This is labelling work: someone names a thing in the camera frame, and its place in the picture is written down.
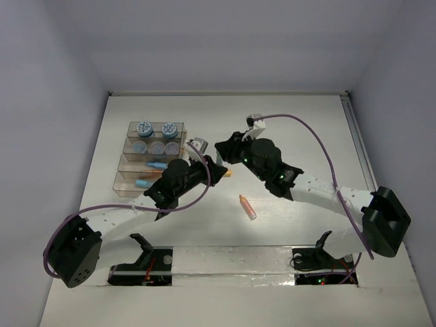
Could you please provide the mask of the green highlighter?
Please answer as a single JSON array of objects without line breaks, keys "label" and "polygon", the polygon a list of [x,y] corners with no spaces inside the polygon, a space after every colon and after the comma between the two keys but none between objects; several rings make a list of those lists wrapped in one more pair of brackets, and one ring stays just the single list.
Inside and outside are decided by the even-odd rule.
[{"label": "green highlighter", "polygon": [[217,154],[216,164],[217,164],[218,166],[222,166],[222,165],[223,165],[223,160],[222,160],[220,154]]}]

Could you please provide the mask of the small orange cap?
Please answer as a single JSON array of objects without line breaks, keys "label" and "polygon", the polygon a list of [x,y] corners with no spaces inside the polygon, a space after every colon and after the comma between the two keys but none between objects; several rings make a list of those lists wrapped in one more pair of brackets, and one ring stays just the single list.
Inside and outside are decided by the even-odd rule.
[{"label": "small orange cap", "polygon": [[231,170],[228,170],[224,175],[223,175],[224,177],[231,177],[232,176],[232,171]]}]

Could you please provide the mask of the orange highlighter pen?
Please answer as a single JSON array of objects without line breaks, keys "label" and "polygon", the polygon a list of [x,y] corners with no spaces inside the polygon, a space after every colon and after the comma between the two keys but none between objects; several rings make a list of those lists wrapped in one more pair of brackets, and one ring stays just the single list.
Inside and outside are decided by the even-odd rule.
[{"label": "orange highlighter pen", "polygon": [[248,218],[253,221],[257,218],[257,214],[254,211],[253,207],[250,205],[248,199],[246,197],[239,195],[239,202],[241,207],[243,208],[244,212],[248,216]]}]

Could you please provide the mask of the clear paperclip jar small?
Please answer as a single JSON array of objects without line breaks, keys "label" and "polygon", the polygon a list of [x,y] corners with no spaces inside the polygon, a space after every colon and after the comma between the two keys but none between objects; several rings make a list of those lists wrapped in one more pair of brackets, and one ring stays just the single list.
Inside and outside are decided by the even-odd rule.
[{"label": "clear paperclip jar small", "polygon": [[178,155],[180,152],[180,145],[177,142],[168,142],[165,145],[164,153],[166,155]]}]

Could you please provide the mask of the blue highlighter with cap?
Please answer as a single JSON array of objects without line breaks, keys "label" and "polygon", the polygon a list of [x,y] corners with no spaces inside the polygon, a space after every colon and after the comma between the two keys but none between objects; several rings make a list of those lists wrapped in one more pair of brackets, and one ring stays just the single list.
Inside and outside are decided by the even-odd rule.
[{"label": "blue highlighter with cap", "polygon": [[152,168],[152,169],[156,169],[156,170],[165,170],[168,165],[167,163],[162,163],[162,162],[146,162],[145,166],[148,168]]}]

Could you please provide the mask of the blue clear highlighter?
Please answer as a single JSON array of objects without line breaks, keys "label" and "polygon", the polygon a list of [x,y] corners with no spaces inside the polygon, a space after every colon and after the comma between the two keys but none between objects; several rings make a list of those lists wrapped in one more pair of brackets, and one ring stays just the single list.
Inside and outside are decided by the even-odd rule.
[{"label": "blue clear highlighter", "polygon": [[153,182],[145,180],[136,180],[135,186],[143,189],[147,189],[153,185]]}]

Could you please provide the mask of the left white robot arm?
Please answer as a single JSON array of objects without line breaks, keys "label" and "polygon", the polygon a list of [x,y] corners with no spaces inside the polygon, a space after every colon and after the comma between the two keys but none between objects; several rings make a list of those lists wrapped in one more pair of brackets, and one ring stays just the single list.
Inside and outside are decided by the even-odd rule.
[{"label": "left white robot arm", "polygon": [[67,216],[43,252],[44,270],[68,288],[84,283],[97,268],[104,245],[139,226],[192,207],[195,201],[180,206],[180,197],[200,184],[215,186],[227,171],[209,156],[190,162],[175,159],[161,178],[129,204],[92,206]]}]

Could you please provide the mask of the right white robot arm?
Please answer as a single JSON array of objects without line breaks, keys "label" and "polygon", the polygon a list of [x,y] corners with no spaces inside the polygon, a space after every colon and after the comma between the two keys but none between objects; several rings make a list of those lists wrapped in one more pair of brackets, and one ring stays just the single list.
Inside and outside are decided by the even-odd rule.
[{"label": "right white robot arm", "polygon": [[235,132],[215,148],[226,163],[243,164],[274,196],[312,204],[352,220],[351,228],[327,233],[321,246],[314,249],[319,266],[329,267],[345,255],[366,250],[386,258],[396,256],[411,218],[391,189],[356,190],[323,181],[285,163],[281,151],[266,138],[252,140]]}]

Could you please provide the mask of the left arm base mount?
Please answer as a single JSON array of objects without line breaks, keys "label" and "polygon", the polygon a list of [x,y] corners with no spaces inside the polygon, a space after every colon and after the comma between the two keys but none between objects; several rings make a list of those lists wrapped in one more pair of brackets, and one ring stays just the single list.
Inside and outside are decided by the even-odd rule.
[{"label": "left arm base mount", "polygon": [[154,248],[139,233],[129,235],[140,246],[142,252],[133,263],[112,266],[107,282],[111,286],[171,286],[172,247]]}]

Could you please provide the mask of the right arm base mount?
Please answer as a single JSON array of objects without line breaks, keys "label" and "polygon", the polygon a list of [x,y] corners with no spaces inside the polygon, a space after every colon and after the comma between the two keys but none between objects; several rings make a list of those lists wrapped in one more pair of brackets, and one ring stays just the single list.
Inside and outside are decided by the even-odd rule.
[{"label": "right arm base mount", "polygon": [[358,285],[354,259],[350,262],[345,257],[334,259],[324,251],[324,245],[332,232],[327,231],[317,240],[313,247],[292,249],[290,266],[296,285]]}]

